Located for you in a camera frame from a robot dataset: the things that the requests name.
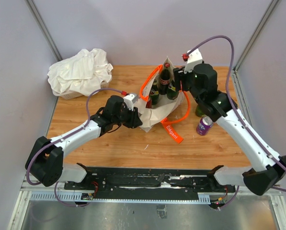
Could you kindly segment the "canvas tote bag orange handles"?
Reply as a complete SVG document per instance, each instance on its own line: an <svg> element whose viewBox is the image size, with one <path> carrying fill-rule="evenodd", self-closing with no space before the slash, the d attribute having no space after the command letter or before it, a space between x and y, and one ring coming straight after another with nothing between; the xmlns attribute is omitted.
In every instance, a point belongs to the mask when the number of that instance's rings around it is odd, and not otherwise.
<svg viewBox="0 0 286 230"><path fill-rule="evenodd" d="M174 130L173 125L185 120L191 111L191 102L188 95L185 92L179 91L176 99L170 100L166 95L159 97L159 102L153 105L151 108L147 108L146 105L149 101L149 93L152 88L154 80L160 81L160 73L164 69L165 64L170 64L169 71L170 77L173 77L174 65L170 59L166 59L163 64L158 65L152 73L147 77L145 82L142 84L139 92L139 99L135 103L135 107L138 108L139 118L142 121L140 128L149 132L152 127L158 123L161 123L168 135L178 144L183 141L183 138ZM183 102L187 101L187 111L182 118L170 121L168 116Z"/></svg>

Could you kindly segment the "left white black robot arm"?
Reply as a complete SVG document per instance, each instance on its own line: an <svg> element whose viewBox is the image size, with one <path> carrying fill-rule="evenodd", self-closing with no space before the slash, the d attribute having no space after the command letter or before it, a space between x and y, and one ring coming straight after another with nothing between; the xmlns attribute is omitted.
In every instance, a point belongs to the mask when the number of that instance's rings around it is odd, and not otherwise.
<svg viewBox="0 0 286 230"><path fill-rule="evenodd" d="M42 184L45 187L59 181L75 182L81 189L92 185L92 177L81 164L65 164L64 158L93 139L114 131L114 126L137 128L142 125L135 103L138 96L134 93L124 97L111 96L104 107L78 127L62 135L48 139L39 137L25 164L26 179L30 185Z"/></svg>

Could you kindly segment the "purple soda can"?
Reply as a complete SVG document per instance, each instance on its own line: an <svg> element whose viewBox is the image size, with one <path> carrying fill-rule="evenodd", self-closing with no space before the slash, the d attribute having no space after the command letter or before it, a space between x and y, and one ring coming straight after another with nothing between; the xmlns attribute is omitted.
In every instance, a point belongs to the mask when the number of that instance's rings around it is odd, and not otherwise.
<svg viewBox="0 0 286 230"><path fill-rule="evenodd" d="M196 131L199 135L205 136L213 126L213 121L210 117L208 116L203 116L196 128Z"/></svg>

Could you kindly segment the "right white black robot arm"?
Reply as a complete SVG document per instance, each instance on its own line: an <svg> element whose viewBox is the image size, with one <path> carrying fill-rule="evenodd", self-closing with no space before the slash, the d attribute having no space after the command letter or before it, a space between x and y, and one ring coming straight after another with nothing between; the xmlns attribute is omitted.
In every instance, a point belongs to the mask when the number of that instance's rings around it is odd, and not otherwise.
<svg viewBox="0 0 286 230"><path fill-rule="evenodd" d="M177 90L189 91L203 113L223 128L239 145L251 163L250 167L219 165L209 172L207 187L217 192L224 185L247 187L262 196L286 174L286 155L273 150L244 118L227 93L218 90L217 72L206 63L187 72L185 67L173 70Z"/></svg>

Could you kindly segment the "green bottle gold foil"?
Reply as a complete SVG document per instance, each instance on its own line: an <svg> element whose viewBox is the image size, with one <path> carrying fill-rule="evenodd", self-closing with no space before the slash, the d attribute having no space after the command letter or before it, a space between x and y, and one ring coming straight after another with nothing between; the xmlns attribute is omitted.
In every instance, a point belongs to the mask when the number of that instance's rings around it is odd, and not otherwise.
<svg viewBox="0 0 286 230"><path fill-rule="evenodd" d="M199 105L196 106L195 114L197 117L203 117L204 116L204 112L201 110Z"/></svg>

